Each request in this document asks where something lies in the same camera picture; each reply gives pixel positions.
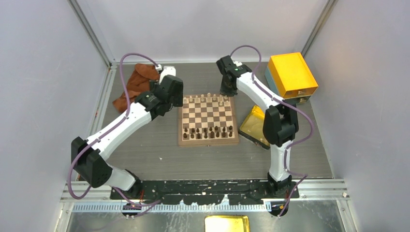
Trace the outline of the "gold metal tin tray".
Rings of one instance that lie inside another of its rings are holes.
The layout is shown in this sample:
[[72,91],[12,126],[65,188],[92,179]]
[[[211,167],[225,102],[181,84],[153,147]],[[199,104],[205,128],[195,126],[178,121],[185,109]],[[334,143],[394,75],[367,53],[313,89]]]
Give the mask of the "gold metal tin tray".
[[270,143],[263,134],[264,112],[257,105],[254,105],[239,127],[239,135],[246,138],[251,143],[265,150],[270,149]]

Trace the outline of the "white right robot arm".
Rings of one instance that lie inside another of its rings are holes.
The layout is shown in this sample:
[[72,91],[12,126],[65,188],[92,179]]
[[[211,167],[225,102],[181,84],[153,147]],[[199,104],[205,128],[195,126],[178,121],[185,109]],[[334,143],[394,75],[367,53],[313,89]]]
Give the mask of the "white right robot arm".
[[289,160],[285,151],[299,130],[297,113],[292,110],[294,106],[282,105],[282,97],[254,76],[247,65],[234,62],[230,56],[220,58],[216,65],[222,74],[222,95],[233,97],[241,91],[264,111],[263,135],[270,144],[271,152],[268,191],[273,198],[279,199],[286,194],[292,181],[292,175],[286,168]]

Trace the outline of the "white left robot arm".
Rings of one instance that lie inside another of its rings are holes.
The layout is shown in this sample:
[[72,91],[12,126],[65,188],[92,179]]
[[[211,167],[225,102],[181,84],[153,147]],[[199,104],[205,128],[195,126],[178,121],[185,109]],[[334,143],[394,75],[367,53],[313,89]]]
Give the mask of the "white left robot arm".
[[141,93],[124,112],[98,133],[72,141],[73,169],[91,187],[109,185],[122,190],[130,200],[139,197],[139,179],[131,172],[107,163],[115,149],[130,135],[158,116],[163,116],[172,107],[183,103],[183,81],[173,75],[166,75],[160,83],[155,83],[150,91]]

